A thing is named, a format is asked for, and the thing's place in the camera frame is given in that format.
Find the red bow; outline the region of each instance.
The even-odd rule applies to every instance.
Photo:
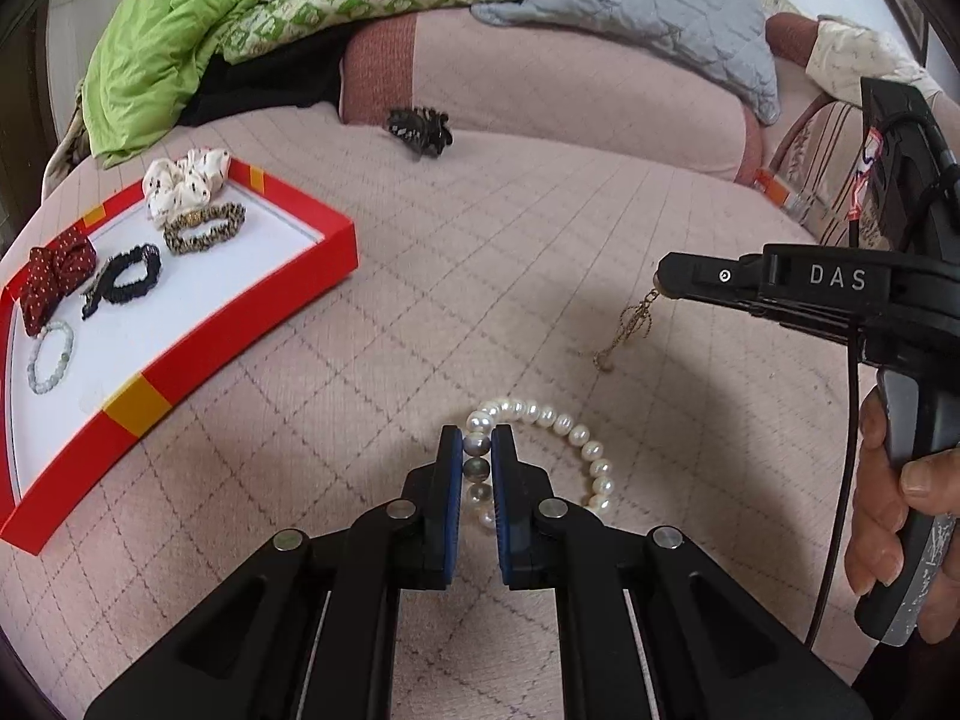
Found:
[[[90,278],[96,266],[93,244],[73,227],[62,232],[49,247],[30,250],[27,284],[20,293],[28,336],[40,333],[59,302]]]

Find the yellow stripe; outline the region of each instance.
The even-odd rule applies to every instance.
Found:
[[[171,408],[170,402],[157,388],[138,373],[107,401],[104,412],[139,439]]]
[[[91,208],[85,214],[83,214],[83,223],[90,227],[102,220],[102,218],[107,218],[107,209],[103,205],[98,205],[96,208]]]
[[[263,171],[250,165],[250,185],[253,191],[263,194]]]

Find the black cloth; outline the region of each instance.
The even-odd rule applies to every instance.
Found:
[[[213,55],[177,124],[198,127],[245,111],[316,103],[340,105],[340,60],[360,23],[344,23],[229,65]]]
[[[960,628],[940,644],[914,632],[906,645],[878,644],[853,682],[874,720],[960,716]]]

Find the finger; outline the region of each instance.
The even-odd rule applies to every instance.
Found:
[[[853,595],[866,595],[874,588],[877,577],[866,565],[863,565],[859,557],[856,557],[856,552],[850,546],[847,547],[847,552],[843,556],[843,565]]]
[[[960,450],[907,463],[900,484],[907,504],[924,514],[960,512]]]
[[[860,433],[863,436],[863,446],[867,449],[877,449],[886,440],[887,413],[876,387],[860,406]]]
[[[940,573],[923,602],[917,628],[923,640],[936,644],[947,638],[960,619],[960,538],[950,543]]]
[[[887,452],[880,448],[860,447],[860,463],[856,469],[856,492],[853,504],[870,514],[874,522],[890,533],[904,526],[908,507],[899,489],[896,471],[887,461]]]
[[[853,511],[850,546],[857,559],[886,586],[904,568],[904,549],[899,538],[874,522],[863,509]]]

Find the gray quilted pillow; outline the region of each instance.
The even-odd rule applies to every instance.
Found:
[[[649,47],[741,97],[760,122],[779,117],[760,0],[524,0],[470,10],[492,25],[555,23]]]

